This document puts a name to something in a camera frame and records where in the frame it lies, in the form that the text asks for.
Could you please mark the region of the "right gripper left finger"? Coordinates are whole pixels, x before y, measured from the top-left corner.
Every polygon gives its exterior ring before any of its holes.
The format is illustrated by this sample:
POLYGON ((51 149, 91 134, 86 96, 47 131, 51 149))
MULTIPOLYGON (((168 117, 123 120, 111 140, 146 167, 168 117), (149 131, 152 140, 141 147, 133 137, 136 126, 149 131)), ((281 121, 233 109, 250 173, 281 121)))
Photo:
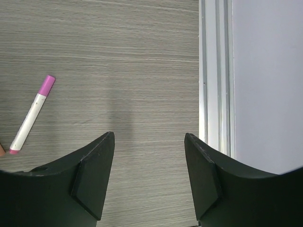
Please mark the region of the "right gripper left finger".
POLYGON ((96 226, 102 216, 114 150, 115 135, 110 131, 31 171, 1 171, 1 226, 96 226))

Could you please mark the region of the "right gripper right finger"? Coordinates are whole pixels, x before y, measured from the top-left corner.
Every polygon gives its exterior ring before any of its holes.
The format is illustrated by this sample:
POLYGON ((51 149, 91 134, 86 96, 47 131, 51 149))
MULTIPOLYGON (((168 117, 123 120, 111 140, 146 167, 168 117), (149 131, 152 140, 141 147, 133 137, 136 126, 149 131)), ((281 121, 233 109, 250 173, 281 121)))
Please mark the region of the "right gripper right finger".
POLYGON ((300 227, 303 170, 277 175, 245 165, 185 135, 196 219, 203 227, 300 227))

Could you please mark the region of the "white marker pink cap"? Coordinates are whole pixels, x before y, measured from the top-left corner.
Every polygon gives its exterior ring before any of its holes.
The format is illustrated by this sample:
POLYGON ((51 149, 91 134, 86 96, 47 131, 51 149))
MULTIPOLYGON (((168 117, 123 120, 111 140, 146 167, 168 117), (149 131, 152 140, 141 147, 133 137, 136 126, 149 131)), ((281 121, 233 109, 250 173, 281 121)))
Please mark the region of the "white marker pink cap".
POLYGON ((37 95, 35 96, 27 115, 22 122, 14 140, 12 141, 9 147, 10 154, 17 154, 23 147, 54 83, 56 78, 50 75, 47 75, 43 81, 37 95))

